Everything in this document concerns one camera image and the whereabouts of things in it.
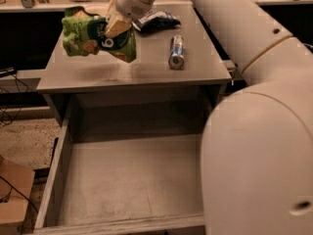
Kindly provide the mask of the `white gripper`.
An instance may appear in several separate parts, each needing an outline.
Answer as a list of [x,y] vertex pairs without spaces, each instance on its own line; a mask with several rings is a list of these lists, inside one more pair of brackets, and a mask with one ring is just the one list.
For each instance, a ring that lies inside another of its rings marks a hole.
[[105,36],[115,38],[131,27],[131,19],[143,18],[152,8],[141,0],[115,0],[117,12],[109,16],[109,22],[105,29]]

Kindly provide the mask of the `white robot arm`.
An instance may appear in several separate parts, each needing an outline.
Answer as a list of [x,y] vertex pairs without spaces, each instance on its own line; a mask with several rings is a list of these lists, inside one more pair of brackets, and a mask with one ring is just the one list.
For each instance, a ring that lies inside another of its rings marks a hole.
[[[115,0],[125,17],[156,0]],[[313,55],[252,0],[192,0],[246,88],[201,141],[206,235],[313,235]]]

